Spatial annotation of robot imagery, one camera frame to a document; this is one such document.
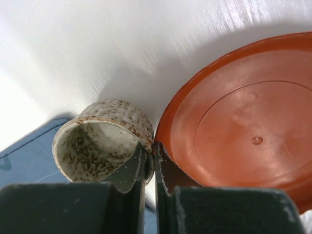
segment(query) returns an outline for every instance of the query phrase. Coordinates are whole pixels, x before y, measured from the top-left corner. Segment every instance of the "orange plastic dish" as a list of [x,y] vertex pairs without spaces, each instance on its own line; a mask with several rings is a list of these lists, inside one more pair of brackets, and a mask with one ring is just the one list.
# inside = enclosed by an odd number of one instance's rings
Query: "orange plastic dish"
[[174,96],[156,133],[203,186],[280,188],[312,209],[312,33],[237,49]]

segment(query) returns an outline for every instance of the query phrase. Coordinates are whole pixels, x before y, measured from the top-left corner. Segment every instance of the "blue fabric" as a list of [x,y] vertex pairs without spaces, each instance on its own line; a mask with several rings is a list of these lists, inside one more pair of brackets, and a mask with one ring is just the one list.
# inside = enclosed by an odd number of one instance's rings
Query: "blue fabric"
[[[52,156],[52,141],[68,118],[55,119],[0,153],[0,188],[12,183],[68,182]],[[156,215],[145,211],[144,233],[156,234]]]

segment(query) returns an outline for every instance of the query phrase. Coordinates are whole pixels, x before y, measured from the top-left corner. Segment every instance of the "speckled glaze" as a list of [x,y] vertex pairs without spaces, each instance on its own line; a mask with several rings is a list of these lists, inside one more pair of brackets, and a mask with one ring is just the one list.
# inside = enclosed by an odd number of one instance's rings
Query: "speckled glaze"
[[63,125],[52,152],[70,181],[97,182],[127,161],[138,142],[151,154],[153,140],[153,127],[137,107],[108,99],[91,104]]

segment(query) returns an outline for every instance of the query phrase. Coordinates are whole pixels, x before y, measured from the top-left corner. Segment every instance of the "white backdrop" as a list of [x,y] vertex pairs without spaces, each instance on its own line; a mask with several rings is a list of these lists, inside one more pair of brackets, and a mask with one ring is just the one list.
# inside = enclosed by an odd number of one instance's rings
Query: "white backdrop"
[[137,105],[156,128],[218,57],[311,30],[311,0],[0,0],[0,151],[103,98]]

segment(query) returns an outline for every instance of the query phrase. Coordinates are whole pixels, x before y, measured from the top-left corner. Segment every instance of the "white fabric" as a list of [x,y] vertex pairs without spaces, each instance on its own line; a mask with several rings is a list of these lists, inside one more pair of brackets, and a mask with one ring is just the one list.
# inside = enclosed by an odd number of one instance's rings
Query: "white fabric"
[[0,0],[0,150],[103,98],[137,105],[156,128],[207,64],[309,30],[310,0]]

